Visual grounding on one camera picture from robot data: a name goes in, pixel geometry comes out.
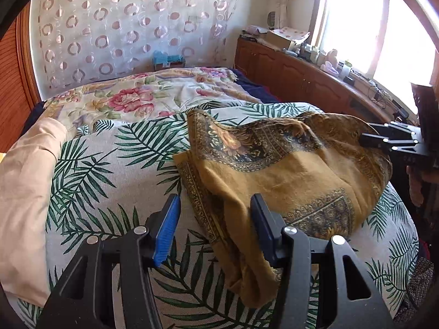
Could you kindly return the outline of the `person's right hand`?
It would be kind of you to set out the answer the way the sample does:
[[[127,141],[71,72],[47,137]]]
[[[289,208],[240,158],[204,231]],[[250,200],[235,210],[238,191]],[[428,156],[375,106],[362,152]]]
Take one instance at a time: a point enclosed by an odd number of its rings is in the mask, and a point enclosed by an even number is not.
[[[424,202],[424,196],[422,194],[423,182],[438,184],[438,170],[420,171],[412,166],[407,166],[406,172],[409,176],[409,194],[412,203],[415,206],[421,206]]]

